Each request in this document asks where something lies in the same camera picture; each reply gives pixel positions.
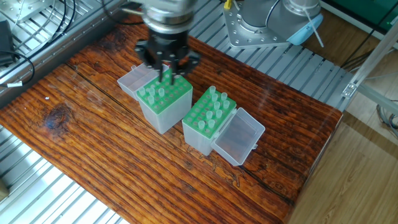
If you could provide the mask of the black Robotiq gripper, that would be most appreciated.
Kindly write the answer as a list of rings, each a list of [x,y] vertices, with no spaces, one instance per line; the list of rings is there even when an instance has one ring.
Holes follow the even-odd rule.
[[[139,39],[134,50],[147,68],[158,71],[159,83],[163,82],[163,64],[168,56],[172,70],[171,85],[174,85],[176,76],[188,75],[198,66],[201,55],[189,49],[188,30],[175,34],[165,34],[149,27],[148,31],[149,39]]]

